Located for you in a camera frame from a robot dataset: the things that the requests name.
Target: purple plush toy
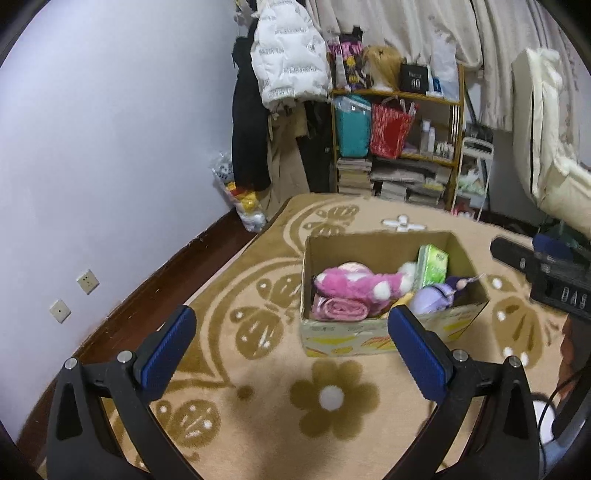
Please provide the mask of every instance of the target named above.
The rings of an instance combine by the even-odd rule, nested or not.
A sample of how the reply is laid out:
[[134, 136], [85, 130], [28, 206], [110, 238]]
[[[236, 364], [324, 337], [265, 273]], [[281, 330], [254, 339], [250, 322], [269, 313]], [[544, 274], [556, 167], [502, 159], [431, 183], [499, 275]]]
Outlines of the purple plush toy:
[[414, 315], [440, 312], [453, 305], [456, 298], [465, 292], [468, 284], [480, 277], [449, 277], [445, 283], [435, 283], [421, 288], [408, 303]]

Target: power socket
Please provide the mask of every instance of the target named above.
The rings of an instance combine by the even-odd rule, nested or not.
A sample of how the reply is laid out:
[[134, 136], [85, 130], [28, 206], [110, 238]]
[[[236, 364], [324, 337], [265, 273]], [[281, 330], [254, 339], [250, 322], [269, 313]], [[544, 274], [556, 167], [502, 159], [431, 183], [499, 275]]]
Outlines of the power socket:
[[92, 273], [91, 270], [86, 270], [76, 281], [87, 295], [90, 295], [90, 293], [100, 285], [95, 274]]
[[72, 313], [63, 300], [56, 300], [53, 305], [49, 307], [49, 312], [60, 323], [63, 323], [63, 321], [70, 316], [70, 313]]

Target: carpet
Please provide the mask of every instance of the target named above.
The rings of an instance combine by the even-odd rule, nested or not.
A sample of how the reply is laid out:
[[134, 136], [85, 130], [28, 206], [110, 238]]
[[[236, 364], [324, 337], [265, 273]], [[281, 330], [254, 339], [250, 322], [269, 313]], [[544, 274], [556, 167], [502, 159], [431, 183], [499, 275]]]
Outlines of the carpet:
[[[451, 230], [470, 254], [491, 298], [450, 344], [475, 359], [527, 364], [533, 392], [554, 390], [566, 315], [528, 300], [523, 275], [495, 262], [489, 244], [526, 237], [445, 212], [376, 198], [305, 194], [190, 302], [197, 335], [161, 400], [159, 422], [206, 480], [381, 479], [428, 418], [397, 353], [309, 358], [298, 334], [301, 258], [308, 235], [388, 229], [407, 215], [429, 230]], [[110, 401], [109, 418], [128, 459], [144, 467]], [[472, 429], [474, 401], [445, 463]]]

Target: down jacket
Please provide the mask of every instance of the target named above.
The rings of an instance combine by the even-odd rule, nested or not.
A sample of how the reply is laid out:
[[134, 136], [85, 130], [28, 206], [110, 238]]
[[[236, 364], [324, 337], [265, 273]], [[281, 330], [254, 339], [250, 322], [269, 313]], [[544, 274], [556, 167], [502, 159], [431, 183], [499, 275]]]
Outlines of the down jacket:
[[263, 105], [276, 112], [295, 100], [326, 100], [326, 43], [306, 9], [296, 0], [267, 0], [258, 16], [251, 57]]

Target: red gift bag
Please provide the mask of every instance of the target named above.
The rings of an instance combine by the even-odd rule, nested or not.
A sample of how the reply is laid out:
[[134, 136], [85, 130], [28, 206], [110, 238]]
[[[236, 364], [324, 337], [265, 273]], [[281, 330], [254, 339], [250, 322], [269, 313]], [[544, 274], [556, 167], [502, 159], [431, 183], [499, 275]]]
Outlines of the red gift bag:
[[404, 142], [414, 122], [414, 115], [386, 106], [386, 98], [381, 105], [372, 106], [372, 127], [369, 149], [371, 153], [383, 158], [398, 158]]

